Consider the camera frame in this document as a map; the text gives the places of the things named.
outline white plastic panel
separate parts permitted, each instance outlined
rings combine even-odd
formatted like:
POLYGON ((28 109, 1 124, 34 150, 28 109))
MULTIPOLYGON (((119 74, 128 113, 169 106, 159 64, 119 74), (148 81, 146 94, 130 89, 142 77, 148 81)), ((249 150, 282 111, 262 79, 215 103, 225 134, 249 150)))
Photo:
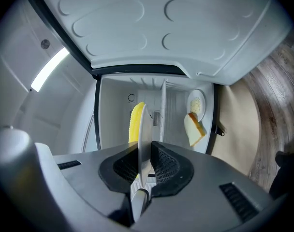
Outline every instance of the white plastic panel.
POLYGON ((253 69, 291 27, 276 0, 45 2, 93 68, 170 64, 225 85, 253 69))
MULTIPOLYGON (((145 102, 148 108, 160 111, 160 117, 161 107, 164 104, 163 142, 201 153, 206 152, 214 109, 213 85, 182 76, 143 73, 103 76, 99 97, 101 149, 128 142, 129 113, 139 102, 145 102), (166 95, 163 95, 164 82, 166 83, 166 95), (202 90, 206 98, 206 113, 202 119, 206 136, 192 148, 189 145, 183 121, 187 114, 188 95, 196 88, 202 90), (128 99, 130 94, 134 96, 133 99, 130 99, 131 101, 128 99)), ((160 131, 159 126, 153 126, 154 141, 160 141, 160 131)))

